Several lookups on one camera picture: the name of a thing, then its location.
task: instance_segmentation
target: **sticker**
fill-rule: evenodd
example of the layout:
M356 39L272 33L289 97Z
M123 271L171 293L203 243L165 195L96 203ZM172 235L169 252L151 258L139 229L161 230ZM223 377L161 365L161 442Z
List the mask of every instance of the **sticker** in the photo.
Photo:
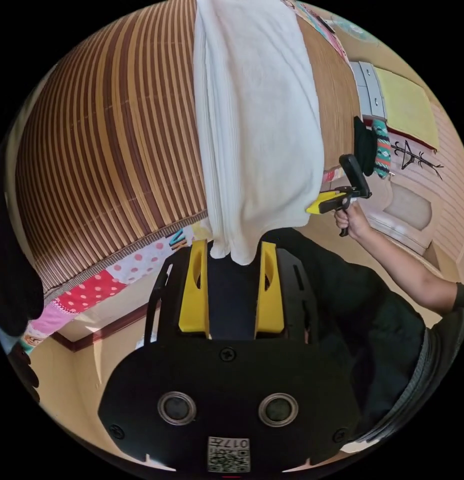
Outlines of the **sticker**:
M219 474L250 472L249 439L210 436L208 438L207 466L209 472Z

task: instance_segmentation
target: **pink polka dot cloth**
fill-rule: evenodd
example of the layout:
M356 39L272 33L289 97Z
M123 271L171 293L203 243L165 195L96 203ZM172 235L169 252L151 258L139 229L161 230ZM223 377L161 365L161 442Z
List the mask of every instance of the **pink polka dot cloth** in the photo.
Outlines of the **pink polka dot cloth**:
M65 312L79 314L121 292L126 285L108 271L101 271L79 286L66 291L56 302Z
M106 271L121 284L130 285L152 272L159 272L164 260L170 255L171 246L166 238L161 238L119 260Z

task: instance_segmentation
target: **person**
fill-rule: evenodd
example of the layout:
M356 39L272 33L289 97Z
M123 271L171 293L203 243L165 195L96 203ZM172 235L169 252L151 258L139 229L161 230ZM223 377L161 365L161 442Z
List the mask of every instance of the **person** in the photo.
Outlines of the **person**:
M348 372L362 415L353 449L299 470L341 460L397 432L435 391L464 340L463 284L439 278L374 230L358 202L334 216L416 304L442 318L427 328L371 268L344 261L294 229L264 235L302 261L317 297L320 347Z

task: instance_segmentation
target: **yellow board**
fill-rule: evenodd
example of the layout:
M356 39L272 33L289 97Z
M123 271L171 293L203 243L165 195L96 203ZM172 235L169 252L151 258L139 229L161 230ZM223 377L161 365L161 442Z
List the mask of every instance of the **yellow board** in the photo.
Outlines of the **yellow board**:
M178 327L181 332L204 333L205 337L209 338L207 285L207 241L195 241L190 249L187 278L180 308Z
M280 334L285 321L276 245L263 241L261 249L255 334Z
M385 100L389 129L408 135L438 150L439 133L425 90L395 73L376 67L374 69Z

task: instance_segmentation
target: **hand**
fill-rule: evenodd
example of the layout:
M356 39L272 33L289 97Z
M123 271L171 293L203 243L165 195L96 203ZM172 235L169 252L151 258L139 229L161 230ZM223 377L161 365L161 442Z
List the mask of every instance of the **hand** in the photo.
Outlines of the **hand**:
M353 240L361 240L372 231L361 206L357 201L352 202L347 210L339 210L334 214L335 223L340 229L348 228L348 235Z

